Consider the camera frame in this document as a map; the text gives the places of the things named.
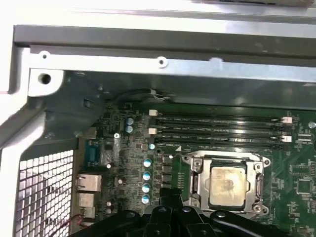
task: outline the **ram slot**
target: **ram slot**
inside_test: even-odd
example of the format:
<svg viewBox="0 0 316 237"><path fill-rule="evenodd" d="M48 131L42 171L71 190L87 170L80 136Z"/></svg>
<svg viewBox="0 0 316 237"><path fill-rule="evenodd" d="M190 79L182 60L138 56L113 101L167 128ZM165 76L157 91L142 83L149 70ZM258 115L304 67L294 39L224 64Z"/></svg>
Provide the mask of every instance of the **ram slot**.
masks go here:
<svg viewBox="0 0 316 237"><path fill-rule="evenodd" d="M231 120L231 121L267 122L267 123L278 123L278 122L283 121L283 118L277 118L277 117L270 118L270 117L205 115L205 114L192 115L192 114L174 114L174 113L160 114L160 116L156 118L163 119L163 120L179 119L183 121L204 120L204 121L209 121L209 122L211 122L212 120Z"/></svg>
<svg viewBox="0 0 316 237"><path fill-rule="evenodd" d="M181 132L181 133L232 133L232 134L256 134L258 136L276 136L282 135L280 131L271 130L249 130L247 128L226 128L226 127L206 127L202 125L187 126L174 124L171 126L152 126L156 128L158 132Z"/></svg>
<svg viewBox="0 0 316 237"><path fill-rule="evenodd" d="M262 144L262 143L240 143L240 142L220 142L220 141L211 141L211 142L200 142L196 140L183 140L183 139L163 139L163 138L157 138L156 143L158 145L188 145L190 147L192 146L199 146L199 147L232 147L232 148L257 148L257 149L273 149L273 150L282 150L283 144Z"/></svg>
<svg viewBox="0 0 316 237"><path fill-rule="evenodd" d="M270 135L262 135L258 136L256 134L223 134L223 133L206 133L206 134L199 134L199 133L177 133L177 132L158 132L155 135L156 138L174 138L174 137L181 137L183 139L191 138L196 140L223 140L223 141L233 141L233 140L251 140L254 141L262 141L262 142L269 142L269 141L282 141L283 136L270 136Z"/></svg>

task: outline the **metal mesh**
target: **metal mesh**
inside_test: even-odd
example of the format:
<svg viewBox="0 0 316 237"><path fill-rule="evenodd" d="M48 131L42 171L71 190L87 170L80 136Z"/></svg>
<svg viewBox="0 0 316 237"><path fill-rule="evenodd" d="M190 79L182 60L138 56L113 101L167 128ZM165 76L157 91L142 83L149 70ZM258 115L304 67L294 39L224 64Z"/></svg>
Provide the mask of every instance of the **metal mesh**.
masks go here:
<svg viewBox="0 0 316 237"><path fill-rule="evenodd" d="M16 237L49 237L69 220L74 151L20 162ZM66 225L54 235L68 236Z"/></svg>

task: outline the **chip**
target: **chip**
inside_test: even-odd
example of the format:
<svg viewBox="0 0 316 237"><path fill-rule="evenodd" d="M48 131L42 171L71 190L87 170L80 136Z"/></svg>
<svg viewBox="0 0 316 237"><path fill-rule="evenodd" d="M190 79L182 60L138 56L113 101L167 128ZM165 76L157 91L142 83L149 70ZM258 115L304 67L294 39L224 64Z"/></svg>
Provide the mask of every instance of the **chip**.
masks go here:
<svg viewBox="0 0 316 237"><path fill-rule="evenodd" d="M243 168L213 167L210 173L210 205L243 206L247 179Z"/></svg>
<svg viewBox="0 0 316 237"><path fill-rule="evenodd" d="M309 194L311 192L311 181L310 180L298 180L297 193Z"/></svg>

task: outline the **capacitor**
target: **capacitor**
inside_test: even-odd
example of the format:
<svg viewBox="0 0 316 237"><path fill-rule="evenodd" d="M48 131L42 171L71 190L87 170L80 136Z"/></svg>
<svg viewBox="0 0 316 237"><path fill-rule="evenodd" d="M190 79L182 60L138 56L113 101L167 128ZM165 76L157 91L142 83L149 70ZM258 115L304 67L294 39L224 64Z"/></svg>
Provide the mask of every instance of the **capacitor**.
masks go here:
<svg viewBox="0 0 316 237"><path fill-rule="evenodd" d="M150 150L153 150L153 149L155 149L155 145L154 145L154 144L149 144L149 145L148 145L148 148L149 148Z"/></svg>
<svg viewBox="0 0 316 237"><path fill-rule="evenodd" d="M142 187L142 190L146 194L149 193L150 185L149 184L144 184L143 187Z"/></svg>
<svg viewBox="0 0 316 237"><path fill-rule="evenodd" d="M132 125L134 123L134 119L132 119L132 118L128 118L127 120L126 120L126 124L127 125Z"/></svg>
<svg viewBox="0 0 316 237"><path fill-rule="evenodd" d="M316 128L316 122L309 122L308 127L309 128Z"/></svg>
<svg viewBox="0 0 316 237"><path fill-rule="evenodd" d="M132 127L132 126L127 126L127 127L125 128L125 131L126 131L127 133L131 133L131 132L133 131L133 127Z"/></svg>
<svg viewBox="0 0 316 237"><path fill-rule="evenodd" d="M121 177L118 179L118 184L126 184L126 178L125 177Z"/></svg>
<svg viewBox="0 0 316 237"><path fill-rule="evenodd" d="M145 159L144 160L144 166L146 168L150 167L152 165L152 161L150 159Z"/></svg>
<svg viewBox="0 0 316 237"><path fill-rule="evenodd" d="M143 179L144 179L145 181L150 180L150 173L149 173L149 172L145 172L145 173L143 174Z"/></svg>
<svg viewBox="0 0 316 237"><path fill-rule="evenodd" d="M149 203L149 196L148 196L148 195L143 195L143 197L142 197L142 203L143 203L143 204L148 204L148 203Z"/></svg>
<svg viewBox="0 0 316 237"><path fill-rule="evenodd" d="M114 167L114 163L113 162L107 163L106 167L108 169L113 168Z"/></svg>

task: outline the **gray metal panel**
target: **gray metal panel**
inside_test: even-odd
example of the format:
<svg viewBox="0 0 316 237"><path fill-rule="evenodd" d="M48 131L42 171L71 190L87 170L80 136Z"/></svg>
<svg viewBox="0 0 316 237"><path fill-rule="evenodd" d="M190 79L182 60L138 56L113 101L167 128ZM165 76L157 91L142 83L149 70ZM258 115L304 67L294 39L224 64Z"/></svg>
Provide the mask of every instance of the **gray metal panel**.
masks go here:
<svg viewBox="0 0 316 237"><path fill-rule="evenodd" d="M307 84L288 80L92 72L87 73L87 77L95 80L106 78L111 95L132 89L154 88L158 91L175 94L174 101L179 103L316 110L316 81Z"/></svg>

